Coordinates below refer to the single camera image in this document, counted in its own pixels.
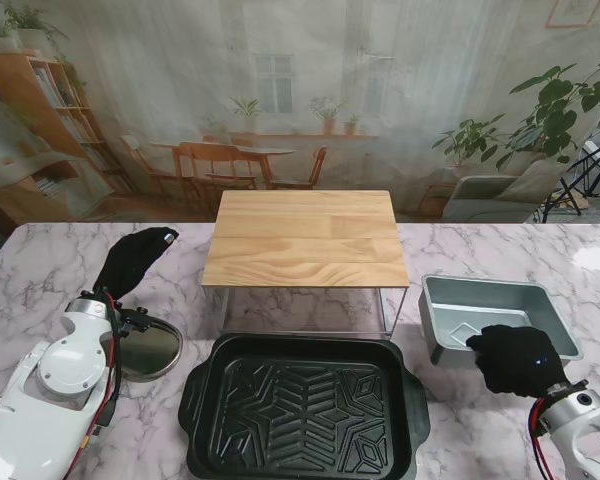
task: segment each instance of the grill pan handle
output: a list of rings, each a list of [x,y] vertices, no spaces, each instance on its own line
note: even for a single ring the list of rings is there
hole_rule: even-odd
[[[429,437],[431,424],[429,422],[429,408],[427,397],[420,380],[407,369],[402,371],[404,386],[404,400],[407,409],[407,422],[409,424],[409,439],[411,441],[411,464],[402,480],[413,480],[416,476],[416,450]]]
[[[189,434],[196,424],[196,417],[207,380],[207,370],[207,362],[194,368],[187,377],[187,383],[185,383],[182,392],[182,400],[178,409],[178,422],[182,429]]]

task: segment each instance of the black grill pan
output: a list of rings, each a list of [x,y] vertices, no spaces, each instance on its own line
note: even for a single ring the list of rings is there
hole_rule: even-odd
[[[224,335],[178,420],[209,479],[412,479],[429,435],[422,385],[377,340]]]

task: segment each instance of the printed backdrop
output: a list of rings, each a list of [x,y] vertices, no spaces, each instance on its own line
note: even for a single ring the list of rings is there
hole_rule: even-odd
[[[575,102],[573,146],[503,160],[551,79],[597,71],[600,0],[0,1],[3,21],[7,233],[209,220],[222,191],[251,188],[386,189],[400,220],[524,221],[600,118]],[[432,149],[500,114],[492,156]]]

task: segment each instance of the tripod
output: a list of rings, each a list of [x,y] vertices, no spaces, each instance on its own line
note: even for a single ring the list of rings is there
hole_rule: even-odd
[[[598,184],[600,183],[600,172],[598,173],[596,178],[593,180],[593,183],[591,183],[589,180],[589,174],[593,171],[594,168],[596,168],[596,167],[600,168],[600,157],[595,158],[595,156],[598,153],[600,153],[600,148],[598,150],[596,150],[595,152],[591,152],[586,157],[578,160],[576,163],[571,165],[571,167],[569,167],[567,172],[570,172],[571,170],[573,170],[574,168],[576,168],[579,165],[583,165],[584,168],[583,168],[582,173],[568,185],[567,185],[567,182],[565,181],[564,177],[562,177],[560,179],[560,183],[562,184],[564,191],[555,200],[551,199],[552,195],[549,195],[549,197],[547,197],[547,200],[545,201],[544,209],[542,212],[542,223],[547,223],[547,217],[549,216],[549,212],[551,211],[551,209],[553,207],[558,205],[564,197],[569,197],[569,200],[574,205],[576,211],[578,212],[578,215],[582,214],[580,212],[580,208],[578,208],[578,205],[576,205],[576,201],[573,198],[573,194],[571,193],[571,191],[576,190],[577,192],[582,194],[583,197],[594,196],[593,192],[596,189],[596,187],[598,186]],[[582,179],[585,179],[584,191],[581,191],[580,189],[577,188],[577,185],[580,183],[580,181]]]

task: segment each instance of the round mirror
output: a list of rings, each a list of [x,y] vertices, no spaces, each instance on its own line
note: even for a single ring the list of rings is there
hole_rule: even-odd
[[[108,349],[108,340],[104,343]],[[182,334],[164,320],[154,319],[144,333],[132,331],[120,339],[122,373],[132,382],[148,382],[171,370],[182,352]]]

